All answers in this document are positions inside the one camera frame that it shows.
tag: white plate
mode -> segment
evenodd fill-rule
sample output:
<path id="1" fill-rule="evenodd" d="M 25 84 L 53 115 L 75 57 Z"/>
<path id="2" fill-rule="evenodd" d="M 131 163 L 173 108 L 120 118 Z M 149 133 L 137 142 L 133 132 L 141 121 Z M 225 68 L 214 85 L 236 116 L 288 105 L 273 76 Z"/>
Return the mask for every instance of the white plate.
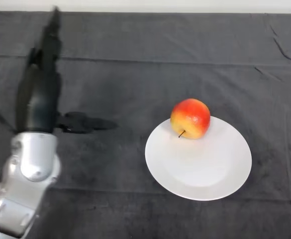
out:
<path id="1" fill-rule="evenodd" d="M 157 126 L 145 147 L 153 177 L 170 192 L 193 200 L 224 198 L 237 191 L 251 170 L 251 152 L 230 124 L 211 117 L 200 139 L 178 138 L 170 120 Z"/>

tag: red apple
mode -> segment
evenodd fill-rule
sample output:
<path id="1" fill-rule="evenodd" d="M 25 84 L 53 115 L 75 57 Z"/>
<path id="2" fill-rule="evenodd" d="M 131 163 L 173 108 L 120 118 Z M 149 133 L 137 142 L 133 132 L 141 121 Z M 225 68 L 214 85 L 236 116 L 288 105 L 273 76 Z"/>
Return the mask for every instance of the red apple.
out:
<path id="1" fill-rule="evenodd" d="M 202 137 L 210 124 L 208 107 L 196 99 L 187 99 L 178 103 L 171 114 L 172 129 L 186 138 Z"/>

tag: apple stem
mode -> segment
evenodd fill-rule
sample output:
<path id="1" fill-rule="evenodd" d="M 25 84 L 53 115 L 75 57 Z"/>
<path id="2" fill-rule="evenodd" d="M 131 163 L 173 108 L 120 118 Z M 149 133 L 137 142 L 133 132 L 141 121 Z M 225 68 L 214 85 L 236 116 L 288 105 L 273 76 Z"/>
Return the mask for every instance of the apple stem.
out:
<path id="1" fill-rule="evenodd" d="M 185 130 L 183 131 L 183 133 L 185 133 Z M 180 134 L 179 138 L 182 136 L 183 133 Z"/>

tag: white wall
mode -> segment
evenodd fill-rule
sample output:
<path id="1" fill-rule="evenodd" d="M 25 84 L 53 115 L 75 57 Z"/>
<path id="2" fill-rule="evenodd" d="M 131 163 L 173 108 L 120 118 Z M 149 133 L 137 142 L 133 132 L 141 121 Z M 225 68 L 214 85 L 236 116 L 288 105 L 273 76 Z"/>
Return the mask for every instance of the white wall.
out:
<path id="1" fill-rule="evenodd" d="M 291 13 L 291 0 L 0 0 L 0 10 Z"/>

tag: dark gray tablecloth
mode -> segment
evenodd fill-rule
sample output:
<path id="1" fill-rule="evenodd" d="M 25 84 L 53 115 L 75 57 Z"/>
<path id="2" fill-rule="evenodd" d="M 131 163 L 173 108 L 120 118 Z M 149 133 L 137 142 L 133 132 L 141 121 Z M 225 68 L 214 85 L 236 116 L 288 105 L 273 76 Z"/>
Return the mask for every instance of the dark gray tablecloth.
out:
<path id="1" fill-rule="evenodd" d="M 25 56 L 48 13 L 0 12 L 0 112 L 14 121 Z M 56 133 L 63 171 L 30 239 L 291 239 L 291 15 L 63 13 L 60 110 L 115 120 Z M 151 176 L 151 131 L 186 98 L 253 157 L 233 195 L 190 201 Z M 0 123 L 0 174 L 12 133 Z"/>

